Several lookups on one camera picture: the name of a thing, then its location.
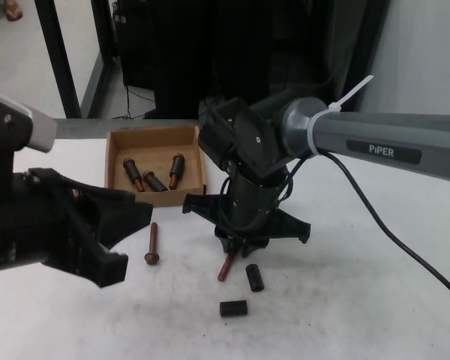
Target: white cable tie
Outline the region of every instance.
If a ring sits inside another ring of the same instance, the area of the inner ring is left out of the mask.
[[[318,112],[310,119],[310,122],[308,123],[307,126],[307,141],[308,146],[310,147],[310,150],[312,151],[313,155],[320,155],[314,142],[314,126],[317,120],[329,113],[339,113],[342,110],[342,105],[344,105],[350,98],[352,98],[353,95],[355,95],[361,88],[367,85],[373,78],[374,78],[373,75],[368,75],[355,88],[350,90],[348,94],[343,96],[339,101],[337,101],[336,103],[331,103],[330,105],[328,105],[328,109]]]

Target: cardboard box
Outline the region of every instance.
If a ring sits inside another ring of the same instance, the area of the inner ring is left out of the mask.
[[[155,193],[144,182],[145,193],[139,193],[123,167],[123,161],[132,158],[140,173],[151,170],[168,187],[176,154],[185,156],[183,178],[176,190]],[[106,139],[105,187],[134,192],[136,201],[153,206],[181,206],[186,194],[206,193],[204,156],[194,125],[115,130]]]

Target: person's foot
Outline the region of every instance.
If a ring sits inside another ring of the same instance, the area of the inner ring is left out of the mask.
[[[8,21],[17,21],[22,19],[23,11],[18,5],[17,0],[4,0],[5,1],[5,15],[7,15]]]

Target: label on robot arm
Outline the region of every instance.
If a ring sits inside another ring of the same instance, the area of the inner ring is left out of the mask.
[[[347,140],[346,148],[351,152],[361,152],[362,154],[378,156],[408,164],[418,165],[422,160],[422,151],[416,148],[404,148],[401,146],[356,140]]]

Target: black cylinder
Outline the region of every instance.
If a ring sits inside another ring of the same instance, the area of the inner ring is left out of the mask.
[[[250,284],[250,288],[254,293],[259,293],[265,287],[263,286],[262,275],[260,274],[260,270],[258,269],[257,264],[250,264],[245,268],[247,272],[248,283]]]
[[[182,178],[185,169],[185,156],[177,154],[173,157],[172,168],[170,169],[170,178],[172,175],[177,175],[179,179]]]
[[[167,187],[162,184],[162,181],[155,177],[153,171],[145,171],[143,173],[143,180],[148,184],[148,186],[155,192],[161,193],[163,191],[168,191]]]
[[[247,300],[225,301],[220,303],[221,317],[240,317],[247,314]]]
[[[132,182],[137,179],[142,180],[142,176],[140,175],[140,171],[137,169],[137,165],[135,165],[134,159],[125,159],[123,161],[123,167],[127,171],[128,177]]]

